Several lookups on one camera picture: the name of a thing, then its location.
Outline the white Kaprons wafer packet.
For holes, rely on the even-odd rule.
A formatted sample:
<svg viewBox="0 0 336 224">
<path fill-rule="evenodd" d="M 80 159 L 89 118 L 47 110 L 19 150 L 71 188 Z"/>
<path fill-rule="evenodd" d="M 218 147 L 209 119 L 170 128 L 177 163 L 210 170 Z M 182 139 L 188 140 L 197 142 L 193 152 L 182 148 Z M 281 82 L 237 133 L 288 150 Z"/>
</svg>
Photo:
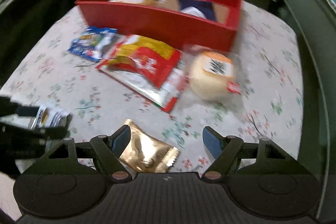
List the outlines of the white Kaprons wafer packet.
<svg viewBox="0 0 336 224">
<path fill-rule="evenodd" d="M 70 113 L 62 108 L 41 105 L 35 118 L 29 124 L 30 129 L 35 128 L 52 128 L 52 127 L 65 127 Z"/>
</svg>

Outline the gold foil snack packet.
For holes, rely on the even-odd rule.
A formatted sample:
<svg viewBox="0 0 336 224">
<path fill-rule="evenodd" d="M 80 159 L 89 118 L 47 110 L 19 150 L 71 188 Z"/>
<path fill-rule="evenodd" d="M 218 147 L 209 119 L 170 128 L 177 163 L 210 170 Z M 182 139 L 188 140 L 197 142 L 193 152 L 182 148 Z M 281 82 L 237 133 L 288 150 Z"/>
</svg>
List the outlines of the gold foil snack packet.
<svg viewBox="0 0 336 224">
<path fill-rule="evenodd" d="M 130 127 L 131 138 L 120 161 L 136 172 L 166 173 L 178 158 L 179 149 L 147 135 L 131 119 L 124 124 Z"/>
</svg>

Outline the red white packet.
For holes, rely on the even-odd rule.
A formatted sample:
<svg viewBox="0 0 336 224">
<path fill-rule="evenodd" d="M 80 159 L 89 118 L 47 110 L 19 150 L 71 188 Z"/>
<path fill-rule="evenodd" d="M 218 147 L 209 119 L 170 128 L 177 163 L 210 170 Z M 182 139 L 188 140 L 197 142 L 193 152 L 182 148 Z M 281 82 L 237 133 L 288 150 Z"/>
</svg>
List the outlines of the red white packet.
<svg viewBox="0 0 336 224">
<path fill-rule="evenodd" d="M 156 88 L 153 84 L 146 80 L 145 77 L 138 73 L 131 73 L 121 69 L 112 70 L 101 65 L 108 56 L 99 62 L 96 67 L 97 70 L 109 77 L 112 77 L 139 95 L 150 100 L 163 111 L 167 113 L 171 112 L 182 89 L 181 80 L 183 79 L 183 70 L 179 68 L 180 60 L 163 85 L 160 88 Z"/>
</svg>

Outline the round cake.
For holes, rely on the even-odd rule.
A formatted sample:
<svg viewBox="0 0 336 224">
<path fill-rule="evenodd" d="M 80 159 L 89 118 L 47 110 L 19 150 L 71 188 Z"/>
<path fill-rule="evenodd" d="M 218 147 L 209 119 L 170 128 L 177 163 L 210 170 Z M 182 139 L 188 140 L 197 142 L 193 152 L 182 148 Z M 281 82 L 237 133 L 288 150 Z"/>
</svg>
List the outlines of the round cake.
<svg viewBox="0 0 336 224">
<path fill-rule="evenodd" d="M 183 48 L 181 105 L 221 103 L 232 109 L 243 106 L 246 72 L 236 53 L 196 44 Z"/>
</svg>

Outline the blue coconut snack packet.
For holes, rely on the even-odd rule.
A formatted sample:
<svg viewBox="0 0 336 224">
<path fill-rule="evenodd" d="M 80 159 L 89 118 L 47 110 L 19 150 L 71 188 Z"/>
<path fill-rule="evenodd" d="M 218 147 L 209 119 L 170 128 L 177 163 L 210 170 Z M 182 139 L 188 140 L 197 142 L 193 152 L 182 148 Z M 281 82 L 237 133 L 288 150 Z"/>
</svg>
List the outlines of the blue coconut snack packet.
<svg viewBox="0 0 336 224">
<path fill-rule="evenodd" d="M 114 44 L 116 34 L 115 28 L 88 27 L 72 40 L 68 52 L 97 63 Z"/>
</svg>

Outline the dark blue foil packet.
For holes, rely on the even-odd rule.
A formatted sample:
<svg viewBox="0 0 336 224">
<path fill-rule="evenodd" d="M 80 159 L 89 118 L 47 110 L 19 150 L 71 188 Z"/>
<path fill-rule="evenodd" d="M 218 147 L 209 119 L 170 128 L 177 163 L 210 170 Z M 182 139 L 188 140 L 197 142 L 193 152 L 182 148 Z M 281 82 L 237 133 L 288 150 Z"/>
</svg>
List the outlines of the dark blue foil packet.
<svg viewBox="0 0 336 224">
<path fill-rule="evenodd" d="M 216 16 L 213 8 L 213 3 L 209 1 L 200 0 L 178 0 L 179 11 L 187 7 L 193 6 L 205 14 L 208 20 L 216 22 Z"/>
</svg>

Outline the red yellow snack bag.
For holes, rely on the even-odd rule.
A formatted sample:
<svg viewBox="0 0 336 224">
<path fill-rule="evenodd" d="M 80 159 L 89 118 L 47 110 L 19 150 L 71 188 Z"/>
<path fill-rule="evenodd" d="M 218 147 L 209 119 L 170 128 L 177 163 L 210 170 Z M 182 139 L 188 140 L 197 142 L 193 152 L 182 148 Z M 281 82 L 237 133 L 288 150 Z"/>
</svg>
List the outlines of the red yellow snack bag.
<svg viewBox="0 0 336 224">
<path fill-rule="evenodd" d="M 160 88 L 181 58 L 179 50 L 159 40 L 128 35 L 117 42 L 101 65 L 138 73 Z"/>
</svg>

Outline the floral tablecloth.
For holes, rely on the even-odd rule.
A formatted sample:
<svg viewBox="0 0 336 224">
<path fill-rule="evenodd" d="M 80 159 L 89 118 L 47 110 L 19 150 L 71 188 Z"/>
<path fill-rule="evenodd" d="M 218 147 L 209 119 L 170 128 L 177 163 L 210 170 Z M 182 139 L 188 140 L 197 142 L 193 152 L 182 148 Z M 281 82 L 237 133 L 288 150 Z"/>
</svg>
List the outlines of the floral tablecloth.
<svg viewBox="0 0 336 224">
<path fill-rule="evenodd" d="M 115 132 L 126 119 L 179 149 L 174 172 L 202 173 L 213 159 L 202 143 L 211 126 L 246 142 L 273 139 L 297 157 L 303 118 L 303 82 L 297 38 L 284 21 L 250 3 L 242 5 L 234 52 L 244 75 L 241 94 L 219 102 L 183 95 L 170 113 L 68 52 L 86 28 L 74 7 L 58 20 L 1 87 L 1 94 L 27 105 L 49 104 L 72 114 L 75 141 Z"/>
</svg>

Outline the dark side table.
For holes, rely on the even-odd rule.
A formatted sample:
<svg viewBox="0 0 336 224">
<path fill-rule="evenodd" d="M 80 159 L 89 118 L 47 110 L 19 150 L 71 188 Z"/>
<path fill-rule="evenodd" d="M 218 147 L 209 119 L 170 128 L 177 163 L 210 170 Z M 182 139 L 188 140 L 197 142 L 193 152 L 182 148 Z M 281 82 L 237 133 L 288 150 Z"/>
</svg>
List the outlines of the dark side table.
<svg viewBox="0 0 336 224">
<path fill-rule="evenodd" d="M 1 3 L 1 84 L 76 0 L 4 0 Z"/>
</svg>

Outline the red cardboard box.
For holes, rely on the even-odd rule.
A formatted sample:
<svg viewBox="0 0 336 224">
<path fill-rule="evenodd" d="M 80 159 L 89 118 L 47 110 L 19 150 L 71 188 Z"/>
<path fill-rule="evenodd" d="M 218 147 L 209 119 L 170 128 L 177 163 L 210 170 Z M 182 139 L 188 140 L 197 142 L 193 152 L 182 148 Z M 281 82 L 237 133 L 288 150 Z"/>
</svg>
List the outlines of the red cardboard box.
<svg viewBox="0 0 336 224">
<path fill-rule="evenodd" d="M 163 41 L 179 50 L 196 44 L 229 52 L 240 24 L 242 0 L 201 0 L 223 6 L 223 20 L 212 21 L 184 14 L 176 8 L 116 3 L 110 0 L 77 0 L 88 25 L 118 29 Z"/>
</svg>

